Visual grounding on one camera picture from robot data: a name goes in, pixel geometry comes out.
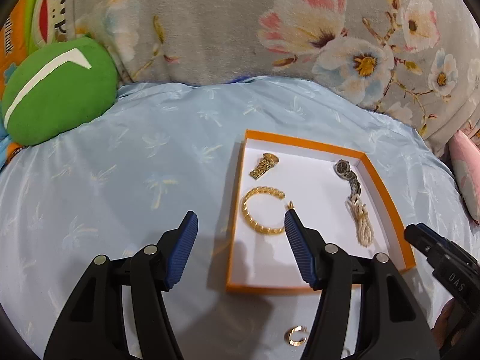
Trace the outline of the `person's right hand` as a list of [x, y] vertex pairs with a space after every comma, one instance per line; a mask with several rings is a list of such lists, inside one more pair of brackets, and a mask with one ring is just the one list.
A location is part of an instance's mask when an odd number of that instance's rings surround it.
[[447, 336], [448, 319], [452, 314], [452, 309], [454, 305], [455, 305], [455, 299], [451, 298], [442, 308], [442, 311], [439, 317], [437, 317], [435, 324], [431, 329], [433, 339], [438, 349], [440, 349], [443, 346], [443, 342], [445, 341], [445, 338]]

